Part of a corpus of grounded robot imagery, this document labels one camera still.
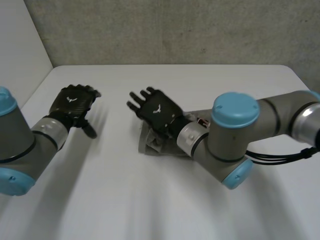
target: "white table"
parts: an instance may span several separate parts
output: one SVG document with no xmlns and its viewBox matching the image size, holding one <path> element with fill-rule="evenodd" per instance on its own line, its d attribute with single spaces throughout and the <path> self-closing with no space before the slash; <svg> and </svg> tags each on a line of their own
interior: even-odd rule
<svg viewBox="0 0 320 240">
<path fill-rule="evenodd" d="M 72 130 L 31 191 L 2 196 L 1 240 L 317 240 L 319 155 L 282 166 L 254 166 L 228 190 L 197 163 L 138 153 L 141 122 L 129 92 L 163 90 L 185 111 L 209 109 L 225 92 L 259 99 L 307 89 L 281 65 L 60 66 L 22 112 L 30 126 L 61 88 L 91 85 L 102 93 L 89 118 L 95 140 Z M 287 136 L 252 143 L 269 154 L 307 145 Z"/>
</svg>

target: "black cable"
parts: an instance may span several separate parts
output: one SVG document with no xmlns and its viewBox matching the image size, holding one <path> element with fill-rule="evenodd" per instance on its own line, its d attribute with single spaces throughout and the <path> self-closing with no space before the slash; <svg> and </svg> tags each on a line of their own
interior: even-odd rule
<svg viewBox="0 0 320 240">
<path fill-rule="evenodd" d="M 299 153 L 295 154 L 287 154 L 287 155 L 269 155 L 269 154 L 261 154 L 252 151 L 246 151 L 246 155 L 261 161 L 252 162 L 259 165 L 281 165 L 292 163 L 301 159 L 311 158 L 312 155 L 318 152 L 318 149 L 315 147 L 305 148 Z"/>
</svg>

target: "silver metal ring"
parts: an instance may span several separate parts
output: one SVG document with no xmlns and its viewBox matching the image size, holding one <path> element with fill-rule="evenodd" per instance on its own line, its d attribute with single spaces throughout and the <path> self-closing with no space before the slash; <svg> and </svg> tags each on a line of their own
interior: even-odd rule
<svg viewBox="0 0 320 240">
<path fill-rule="evenodd" d="M 320 103 L 315 103 L 304 109 L 295 119 L 291 136 L 302 143 L 315 145 L 315 139 L 320 129 Z"/>
<path fill-rule="evenodd" d="M 32 131 L 38 131 L 51 137 L 58 150 L 63 146 L 68 137 L 66 127 L 56 119 L 45 117 L 39 120 L 32 128 Z"/>
<path fill-rule="evenodd" d="M 191 151 L 197 140 L 208 132 L 208 129 L 204 128 L 196 122 L 190 122 L 180 131 L 176 144 L 186 154 L 191 156 Z"/>
</svg>

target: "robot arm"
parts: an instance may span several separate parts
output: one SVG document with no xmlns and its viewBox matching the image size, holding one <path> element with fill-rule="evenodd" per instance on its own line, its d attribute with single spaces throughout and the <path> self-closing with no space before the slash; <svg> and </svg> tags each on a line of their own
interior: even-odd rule
<svg viewBox="0 0 320 240">
<path fill-rule="evenodd" d="M 150 94 L 141 91 L 145 100 L 130 93 L 140 108 L 131 102 L 127 105 L 156 132 L 176 139 L 185 153 L 229 189 L 236 188 L 250 173 L 253 162 L 245 154 L 251 142 L 287 134 L 320 149 L 317 93 L 295 91 L 260 100 L 242 93 L 224 93 L 214 101 L 208 131 L 187 120 L 161 91 L 147 90 Z"/>
<path fill-rule="evenodd" d="M 26 194 L 55 154 L 63 147 L 71 127 L 82 128 L 90 138 L 97 136 L 85 119 L 100 93 L 89 86 L 63 88 L 49 115 L 31 129 L 10 92 L 0 88 L 0 193 Z"/>
</svg>

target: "light blue joint cap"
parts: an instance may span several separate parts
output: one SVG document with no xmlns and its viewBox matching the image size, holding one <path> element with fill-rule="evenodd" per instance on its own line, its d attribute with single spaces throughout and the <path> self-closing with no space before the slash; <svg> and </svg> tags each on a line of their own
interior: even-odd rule
<svg viewBox="0 0 320 240">
<path fill-rule="evenodd" d="M 249 176 L 253 165 L 250 159 L 245 160 L 222 181 L 222 184 L 228 189 L 235 189 Z"/>
<path fill-rule="evenodd" d="M 25 195 L 35 185 L 36 181 L 29 175 L 11 169 L 0 167 L 0 193 L 9 196 Z"/>
<path fill-rule="evenodd" d="M 0 117 L 12 112 L 17 107 L 17 101 L 10 91 L 0 86 Z"/>
<path fill-rule="evenodd" d="M 309 92 L 313 96 L 315 96 L 318 99 L 318 101 L 320 102 L 320 94 L 318 92 L 316 92 L 316 91 L 308 91 L 308 90 L 307 90 L 307 92 Z"/>
<path fill-rule="evenodd" d="M 260 107 L 253 97 L 238 92 L 226 92 L 213 104 L 211 117 L 223 128 L 239 129 L 252 124 L 260 114 Z"/>
</svg>

